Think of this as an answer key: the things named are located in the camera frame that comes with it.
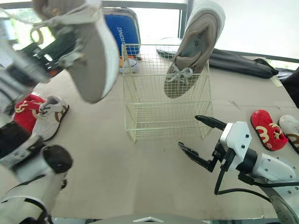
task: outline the shoe insole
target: shoe insole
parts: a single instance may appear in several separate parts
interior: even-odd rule
[[[181,57],[193,57],[198,52],[205,52],[207,45],[207,30],[192,34],[187,38],[188,43],[180,54]]]

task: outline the white sneaker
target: white sneaker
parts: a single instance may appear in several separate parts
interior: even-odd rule
[[[40,105],[33,134],[41,136],[44,141],[53,138],[60,127],[61,121],[68,112],[70,106],[58,96],[50,96]]]
[[[289,139],[291,146],[299,154],[299,121],[291,115],[285,115],[279,119],[278,125]]]
[[[193,8],[167,71],[164,92],[169,98],[182,96],[196,83],[224,27],[225,13],[217,3],[205,1]]]
[[[103,99],[119,75],[119,50],[105,22],[101,0],[35,1],[35,10],[43,19],[58,16],[59,26],[51,27],[54,36],[65,26],[74,29],[81,57],[67,70],[83,100],[97,103]]]

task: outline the black cable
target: black cable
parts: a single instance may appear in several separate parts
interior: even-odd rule
[[[219,173],[219,176],[218,176],[218,179],[217,179],[217,183],[215,185],[215,190],[214,190],[215,195],[223,195],[223,194],[232,193],[232,192],[246,192],[246,193],[250,193],[250,194],[259,196],[259,197],[261,197],[261,198],[263,198],[266,201],[271,203],[270,199],[267,198],[266,196],[264,196],[260,193],[257,193],[255,191],[248,190],[248,189],[234,188],[234,189],[227,189],[227,190],[219,191],[219,188],[220,188],[220,185],[221,185],[224,174],[225,174],[225,170],[221,169],[221,171]]]
[[[48,216],[47,216],[47,220],[48,220],[48,223],[49,223],[49,224],[54,224],[51,215],[48,215]]]
[[[299,186],[299,182],[259,183],[259,182],[253,181],[253,185],[261,187],[261,188],[278,188],[278,187]]]
[[[279,187],[290,187],[290,186],[299,186],[299,182],[281,182],[281,183],[260,183],[256,182],[250,176],[247,176],[245,173],[240,173],[238,179],[247,183],[249,185],[255,185],[261,188],[279,188]]]

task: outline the black bag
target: black bag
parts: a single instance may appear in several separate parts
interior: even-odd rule
[[[213,50],[209,58],[209,64],[210,67],[260,78],[271,78],[273,75],[278,74],[277,70],[261,58],[250,60],[243,56],[218,49]]]
[[[294,101],[297,108],[299,108],[299,67],[294,73],[281,82],[286,91]]]

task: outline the shoe sole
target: shoe sole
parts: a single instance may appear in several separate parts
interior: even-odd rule
[[[299,150],[296,148],[296,146],[294,145],[294,143],[292,143],[292,141],[289,139],[288,136],[286,136],[286,137],[288,138],[289,143],[290,143],[290,145],[292,146],[292,148],[295,150],[295,152],[296,152],[297,154],[299,154]]]
[[[62,117],[61,117],[61,119],[60,119],[60,121],[59,121],[58,128],[56,129],[55,133],[54,133],[50,138],[48,138],[47,140],[44,140],[44,141],[49,141],[49,140],[51,140],[52,138],[55,137],[55,135],[58,133],[58,130],[59,130],[59,128],[60,128],[60,124],[61,124],[62,120],[64,119],[66,113],[69,111],[69,108],[70,108],[70,105],[67,105],[66,111],[65,111],[65,112],[63,113],[63,115],[62,115]]]
[[[253,126],[253,124],[252,124],[252,116],[250,117],[250,123],[251,123],[251,125]],[[265,148],[265,149],[267,149],[268,151],[270,151],[270,152],[275,152],[275,151],[277,151],[277,150],[270,150],[270,149],[268,149],[267,147],[266,147],[266,145],[264,144],[264,142],[263,142],[263,140],[260,138],[260,133],[256,130],[256,128],[253,126],[253,128],[254,128],[254,130],[255,130],[255,132],[257,133],[257,136],[258,136],[258,138],[259,138],[259,140],[260,140],[260,142],[262,143],[262,145],[263,145],[263,147]]]

